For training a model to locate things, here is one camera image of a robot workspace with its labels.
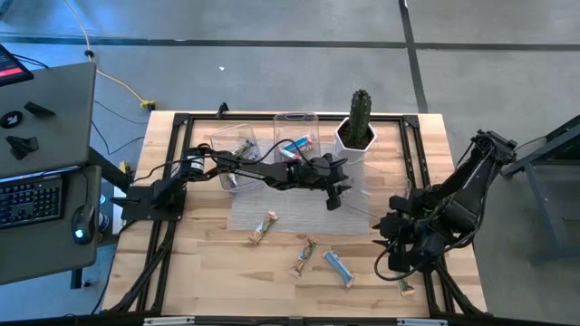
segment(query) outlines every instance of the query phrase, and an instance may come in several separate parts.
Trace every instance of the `wooden tabletop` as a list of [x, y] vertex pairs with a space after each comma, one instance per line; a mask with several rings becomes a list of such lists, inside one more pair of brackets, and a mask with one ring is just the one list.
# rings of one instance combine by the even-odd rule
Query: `wooden tabletop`
[[[164, 162], [173, 115], [172, 111], [154, 111], [150, 117], [137, 177], [147, 175]], [[420, 114], [423, 139], [432, 184], [445, 180], [453, 171], [449, 143], [440, 114]], [[191, 144], [209, 143], [209, 136], [219, 129], [235, 126], [238, 121], [195, 122]], [[244, 121], [258, 139], [272, 139], [271, 121]], [[337, 122], [321, 121], [322, 142], [333, 142]], [[401, 136], [396, 124], [373, 123], [378, 133], [365, 163], [371, 167], [404, 175]], [[176, 153], [184, 131], [179, 134]], [[415, 146], [411, 151], [415, 158]], [[146, 185], [161, 176], [158, 173], [140, 182]], [[427, 302], [420, 273], [409, 281], [415, 293], [401, 297], [397, 283], [379, 279], [373, 263], [382, 248], [371, 240], [381, 237], [374, 230], [368, 235], [314, 235], [320, 242], [303, 276], [288, 273], [305, 242], [305, 235], [268, 233], [254, 247], [248, 232], [230, 231], [232, 216], [230, 194], [222, 190], [219, 178], [209, 182], [189, 183], [186, 209], [178, 223], [171, 256], [169, 277], [163, 305], [166, 315], [229, 316], [311, 316], [311, 317], [428, 317]], [[152, 223], [138, 222], [123, 231], [111, 269], [111, 279], [103, 309], [112, 307], [135, 282], [143, 269]], [[322, 253], [332, 249], [354, 274], [354, 285], [345, 289], [343, 282]], [[479, 272], [471, 246], [446, 254], [450, 274], [459, 287], [481, 310], [486, 310]], [[386, 259], [382, 264], [387, 273]], [[152, 276], [148, 306], [154, 298], [157, 272]], [[442, 307], [440, 283], [434, 275], [438, 304]]]

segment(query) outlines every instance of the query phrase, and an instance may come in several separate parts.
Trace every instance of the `gray floor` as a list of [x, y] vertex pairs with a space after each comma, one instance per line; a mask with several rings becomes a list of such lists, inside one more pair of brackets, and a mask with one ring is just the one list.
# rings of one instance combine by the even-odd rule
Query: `gray floor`
[[[416, 42], [580, 43], [574, 0], [408, 0]], [[404, 42], [396, 0], [72, 1], [91, 36], [198, 40]], [[0, 36], [77, 37], [60, 0], [13, 3]], [[49, 65], [83, 62], [81, 45], [7, 43]], [[375, 111], [417, 112], [406, 49], [228, 46], [94, 46], [103, 71], [131, 84], [160, 110], [347, 111], [354, 89]], [[578, 114], [580, 52], [418, 51], [429, 112], [444, 115], [453, 157], [478, 129], [524, 142]], [[148, 114], [118, 85], [99, 79], [96, 99], [122, 115]], [[145, 130], [95, 106], [111, 149]], [[92, 145], [104, 146], [96, 134]], [[109, 157], [136, 163], [140, 143]], [[523, 175], [498, 178], [476, 256], [486, 302], [497, 316], [577, 324], [580, 260], [532, 266], [549, 249]], [[98, 301], [114, 248], [86, 273], [93, 288], [68, 289], [68, 273], [0, 287], [0, 320], [88, 313]]]

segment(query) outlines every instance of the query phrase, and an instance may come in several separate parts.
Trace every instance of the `white cable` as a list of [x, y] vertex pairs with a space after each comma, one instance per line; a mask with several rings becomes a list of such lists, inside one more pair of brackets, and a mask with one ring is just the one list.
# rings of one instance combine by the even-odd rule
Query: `white cable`
[[[74, 15], [74, 18], [76, 18], [76, 21], [79, 23], [79, 26], [81, 27], [82, 30], [82, 34], [84, 35], [84, 41], [87, 43], [87, 50], [91, 51], [91, 43], [89, 42], [89, 36], [87, 35], [87, 31], [84, 28], [84, 24], [82, 23], [81, 17], [79, 17], [79, 15], [76, 14], [76, 11], [74, 11], [73, 7], [71, 6], [71, 4], [69, 4], [69, 2], [67, 0], [63, 0], [64, 3], [66, 4], [66, 6], [69, 7], [69, 9], [71, 10], [71, 13]], [[87, 55], [87, 58], [89, 58], [89, 62], [92, 62], [92, 57], [90, 55]], [[127, 83], [120, 81], [112, 76], [110, 76], [109, 74], [106, 74], [104, 72], [102, 72], [101, 70], [99, 70], [99, 66], [97, 65], [97, 73], [99, 73], [102, 77], [108, 78], [114, 82], [117, 82], [119, 85], [124, 86], [128, 91], [130, 91], [133, 95], [135, 95], [135, 97], [141, 102], [141, 107], [145, 108], [147, 106], [147, 104], [150, 103], [155, 103], [154, 101], [146, 101], [144, 100], [135, 90], [132, 89], [131, 86], [129, 86]]]

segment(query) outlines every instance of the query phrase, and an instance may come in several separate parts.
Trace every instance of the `potted cactus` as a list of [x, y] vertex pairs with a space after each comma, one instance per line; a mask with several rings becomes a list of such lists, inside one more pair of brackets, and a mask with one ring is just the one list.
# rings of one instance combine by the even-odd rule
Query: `potted cactus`
[[334, 132], [334, 154], [339, 158], [348, 158], [356, 162], [364, 158], [377, 138], [376, 132], [369, 124], [371, 119], [371, 95], [365, 90], [358, 90], [353, 95], [351, 114]]

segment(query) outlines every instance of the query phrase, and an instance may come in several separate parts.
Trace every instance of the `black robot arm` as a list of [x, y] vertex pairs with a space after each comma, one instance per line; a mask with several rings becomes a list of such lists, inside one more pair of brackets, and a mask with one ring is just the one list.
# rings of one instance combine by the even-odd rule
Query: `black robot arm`
[[394, 212], [374, 227], [385, 238], [376, 243], [387, 247], [389, 268], [430, 273], [442, 254], [469, 245], [481, 227], [488, 188], [501, 167], [515, 161], [516, 145], [480, 130], [471, 140], [469, 158], [447, 180], [413, 189], [409, 198], [391, 197]]
[[[211, 158], [216, 166], [204, 171], [205, 159]], [[344, 161], [334, 161], [332, 154], [310, 160], [295, 159], [288, 162], [263, 163], [240, 158], [228, 151], [215, 151], [209, 146], [191, 148], [183, 153], [179, 170], [168, 179], [157, 180], [152, 185], [151, 203], [165, 206], [173, 194], [188, 182], [208, 181], [220, 174], [236, 174], [262, 180], [277, 190], [302, 188], [323, 190], [328, 194], [328, 210], [340, 207], [340, 195], [348, 186], [339, 185], [348, 178], [343, 173]]]

